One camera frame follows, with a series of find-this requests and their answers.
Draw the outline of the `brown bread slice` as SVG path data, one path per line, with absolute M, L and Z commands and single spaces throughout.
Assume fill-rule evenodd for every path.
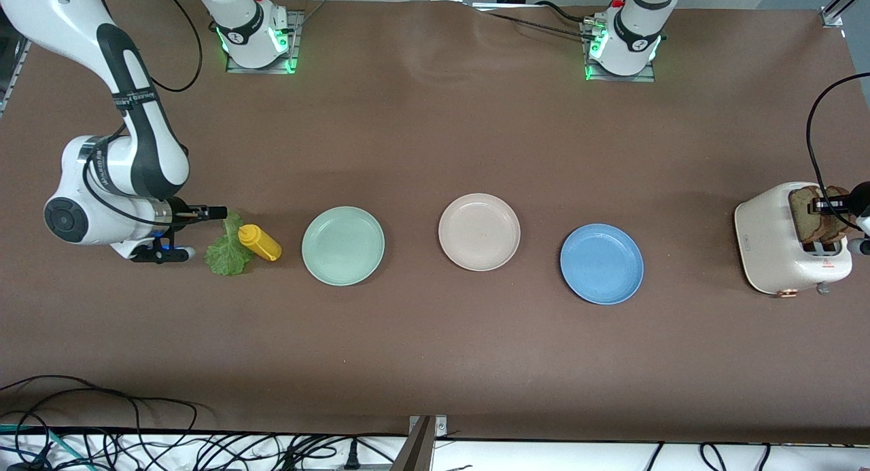
M 788 195 L 793 226 L 795 226 L 797 239 L 802 245 L 815 242 L 820 244 L 833 242 L 829 220 L 824 215 L 811 213 L 813 202 L 820 197 L 821 191 L 817 185 L 792 190 Z
M 836 196 L 847 196 L 849 193 L 849 190 L 840 186 L 826 187 L 826 194 L 829 195 L 830 199 L 834 199 Z M 835 244 L 838 241 L 842 241 L 850 228 L 835 216 L 826 216 L 826 224 L 826 234 L 820 240 L 823 245 Z

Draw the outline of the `green lettuce leaf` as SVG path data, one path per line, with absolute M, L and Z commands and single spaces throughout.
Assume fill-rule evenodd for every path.
M 204 261 L 212 273 L 221 276 L 235 276 L 243 273 L 246 264 L 255 256 L 252 250 L 239 241 L 239 229 L 243 226 L 242 217 L 229 210 L 222 220 L 224 233 L 208 246 Z

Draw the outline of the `yellow mustard squeeze bottle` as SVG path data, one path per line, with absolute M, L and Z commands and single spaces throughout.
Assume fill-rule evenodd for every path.
M 237 239 L 242 246 L 264 260 L 277 261 L 283 253 L 280 244 L 257 224 L 242 224 L 237 230 Z

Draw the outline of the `mint green plate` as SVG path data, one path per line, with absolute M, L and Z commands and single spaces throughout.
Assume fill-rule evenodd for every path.
M 308 225 L 302 236 L 302 262 L 324 284 L 355 285 L 378 269 L 385 246 L 385 233 L 373 214 L 358 207 L 335 207 Z

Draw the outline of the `blue plate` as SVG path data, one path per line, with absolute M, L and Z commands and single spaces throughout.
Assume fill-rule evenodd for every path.
M 559 270 L 581 300 L 614 306 L 639 291 L 644 260 L 639 245 L 624 230 L 611 224 L 585 224 L 563 241 Z

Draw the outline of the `beige plate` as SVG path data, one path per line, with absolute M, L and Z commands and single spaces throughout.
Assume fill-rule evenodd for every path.
M 438 223 L 439 245 L 448 259 L 470 272 L 495 270 L 519 250 L 518 215 L 497 196 L 472 193 L 455 199 Z

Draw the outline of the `white toaster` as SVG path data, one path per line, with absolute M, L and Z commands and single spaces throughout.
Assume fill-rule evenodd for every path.
M 789 195 L 809 186 L 790 181 L 742 202 L 734 211 L 734 226 L 749 285 L 775 297 L 791 298 L 829 285 L 852 272 L 852 255 L 846 239 L 824 248 L 819 242 L 805 247 L 793 219 Z

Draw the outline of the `aluminium frame rail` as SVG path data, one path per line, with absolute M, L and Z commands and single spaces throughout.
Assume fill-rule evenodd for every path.
M 24 62 L 30 53 L 31 41 L 18 38 L 14 46 L 8 46 L 3 56 L 0 56 L 0 118 L 3 117 L 16 83 L 24 69 Z
M 857 4 L 860 0 L 830 0 L 829 3 L 823 6 L 818 15 L 820 15 L 824 27 L 841 27 L 843 25 L 842 16 Z

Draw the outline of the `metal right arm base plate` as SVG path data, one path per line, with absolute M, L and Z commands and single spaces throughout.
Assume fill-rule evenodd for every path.
M 302 24 L 305 13 L 302 10 L 287 10 L 273 6 L 270 16 L 264 19 L 260 28 L 241 41 L 240 33 L 224 33 L 217 29 L 226 53 L 226 72 L 249 75 L 292 75 L 298 68 L 298 57 L 302 40 Z

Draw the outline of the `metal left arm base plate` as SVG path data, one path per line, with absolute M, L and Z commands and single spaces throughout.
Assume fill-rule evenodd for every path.
M 607 31 L 606 19 L 587 16 L 578 25 L 581 29 L 581 35 L 585 37 L 583 47 L 585 79 L 587 81 L 601 80 L 628 83 L 653 83 L 655 81 L 653 59 L 655 59 L 656 49 L 661 38 L 656 40 L 649 55 L 644 57 L 644 67 L 640 71 L 631 75 L 619 75 L 610 71 L 599 59 L 603 56 L 615 55 L 612 48 L 607 48 L 610 41 L 614 41 L 615 38 L 611 38 Z

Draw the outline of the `grey metal post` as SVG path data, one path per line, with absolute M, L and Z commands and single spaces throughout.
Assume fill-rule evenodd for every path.
M 445 435 L 446 415 L 411 416 L 409 435 L 389 471 L 431 471 L 435 441 Z

